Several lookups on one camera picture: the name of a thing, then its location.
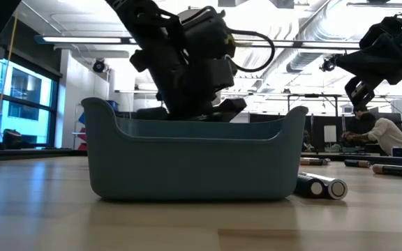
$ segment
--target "person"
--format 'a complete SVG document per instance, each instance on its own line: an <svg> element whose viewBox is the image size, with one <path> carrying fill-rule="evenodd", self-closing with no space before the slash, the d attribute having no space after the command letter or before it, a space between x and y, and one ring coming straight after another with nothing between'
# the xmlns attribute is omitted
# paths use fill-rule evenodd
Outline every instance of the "person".
<svg viewBox="0 0 402 251"><path fill-rule="evenodd" d="M364 134L373 128L376 117L367 110L365 105L353 107L353 114L355 114L355 116L346 126L347 132Z"/></svg>
<svg viewBox="0 0 402 251"><path fill-rule="evenodd" d="M345 138L349 142L377 141L387 155L392 155L394 146L402 146L402 131L395 123L381 118L372 125L372 128L364 134L350 132L345 135Z"/></svg>

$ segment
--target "ceiling light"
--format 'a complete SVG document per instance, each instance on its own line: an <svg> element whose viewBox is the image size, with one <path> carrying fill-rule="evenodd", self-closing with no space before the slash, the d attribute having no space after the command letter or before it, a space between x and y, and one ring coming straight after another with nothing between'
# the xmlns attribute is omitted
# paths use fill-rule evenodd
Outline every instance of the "ceiling light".
<svg viewBox="0 0 402 251"><path fill-rule="evenodd" d="M235 40L237 47L256 47L270 48L265 40ZM359 50L359 42L340 42L340 41L302 41L302 40L273 40L276 48L293 49L322 49L322 50Z"/></svg>
<svg viewBox="0 0 402 251"><path fill-rule="evenodd" d="M114 91L115 93L134 93L134 94L136 94L136 93L145 93L145 94L155 94L155 93L158 93L157 91L144 91L144 90L131 90L131 91L129 91L129 90L115 90Z"/></svg>
<svg viewBox="0 0 402 251"><path fill-rule="evenodd" d="M67 37L44 37L49 43L121 43L120 38L67 38Z"/></svg>
<svg viewBox="0 0 402 251"><path fill-rule="evenodd" d="M348 7L369 7L369 8L402 8L402 3L347 3Z"/></svg>
<svg viewBox="0 0 402 251"><path fill-rule="evenodd" d="M35 36L40 44L77 43L77 44L131 44L130 38L107 38L107 37L77 37L77 36Z"/></svg>

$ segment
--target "fluorescent light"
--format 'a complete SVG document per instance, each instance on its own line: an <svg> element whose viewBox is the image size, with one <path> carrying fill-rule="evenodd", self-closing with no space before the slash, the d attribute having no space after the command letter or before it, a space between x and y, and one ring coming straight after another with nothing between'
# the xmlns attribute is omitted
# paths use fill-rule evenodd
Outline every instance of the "fluorescent light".
<svg viewBox="0 0 402 251"><path fill-rule="evenodd" d="M43 37L49 43L121 43L120 38L90 38L90 37Z"/></svg>
<svg viewBox="0 0 402 251"><path fill-rule="evenodd" d="M114 91L114 92L116 92L116 93L145 93L145 94L156 94L156 93L158 93L157 91L141 91L141 90L136 90L136 91L133 91L133 90L131 90L131 91L129 91L129 90L116 90L116 91Z"/></svg>
<svg viewBox="0 0 402 251"><path fill-rule="evenodd" d="M249 92L244 92L244 91L221 91L221 94L223 94L223 95L247 96L247 95L249 95Z"/></svg>
<svg viewBox="0 0 402 251"><path fill-rule="evenodd" d="M301 48L327 48L341 50L359 50L359 43L352 42L303 42Z"/></svg>
<svg viewBox="0 0 402 251"><path fill-rule="evenodd" d="M292 41L275 41L273 40L274 45L277 48L289 48L294 45ZM244 40L244 39L236 39L235 43L237 47L267 47L269 48L269 43L265 40Z"/></svg>
<svg viewBox="0 0 402 251"><path fill-rule="evenodd" d="M344 53L353 53L358 50L354 49L299 49L299 52L308 52L308 53L323 53L323 54L344 54Z"/></svg>
<svg viewBox="0 0 402 251"><path fill-rule="evenodd" d="M348 7L402 8L402 3L347 3Z"/></svg>

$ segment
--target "wooden table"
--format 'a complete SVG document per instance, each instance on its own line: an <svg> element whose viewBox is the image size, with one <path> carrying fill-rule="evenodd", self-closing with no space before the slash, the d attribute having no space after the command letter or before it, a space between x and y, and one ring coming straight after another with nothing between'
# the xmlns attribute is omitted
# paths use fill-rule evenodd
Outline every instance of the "wooden table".
<svg viewBox="0 0 402 251"><path fill-rule="evenodd" d="M328 152L319 152L319 153L316 153L316 152L302 152L301 154L304 154L304 155L317 155L318 158L320 158L321 155L342 155L342 153L328 153ZM380 156L380 154L379 153L366 153L366 155L363 155L363 156Z"/></svg>
<svg viewBox="0 0 402 251"><path fill-rule="evenodd" d="M113 204L91 191L86 158L0 162L0 250L402 250L402 178L337 162L301 170L342 178L348 196Z"/></svg>

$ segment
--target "black cable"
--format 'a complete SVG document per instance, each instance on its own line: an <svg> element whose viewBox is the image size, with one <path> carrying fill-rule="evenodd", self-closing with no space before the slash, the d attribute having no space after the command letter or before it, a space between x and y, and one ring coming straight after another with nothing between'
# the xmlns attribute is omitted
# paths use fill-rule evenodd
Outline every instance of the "black cable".
<svg viewBox="0 0 402 251"><path fill-rule="evenodd" d="M239 30L229 29L229 32L232 34L237 34L237 35L257 36L259 38L262 38L263 40L266 40L269 43L269 46L271 47L271 54L269 55L268 60L260 67L257 67L254 69L246 69L241 66L238 66L234 61L232 61L238 70L245 72L245 73L255 73L257 71L261 71L261 70L265 69L274 59L274 56L276 55L276 46L274 45L274 42L272 42L272 40L269 39L267 36L265 36L261 33L258 33L256 31L239 31Z"/></svg>

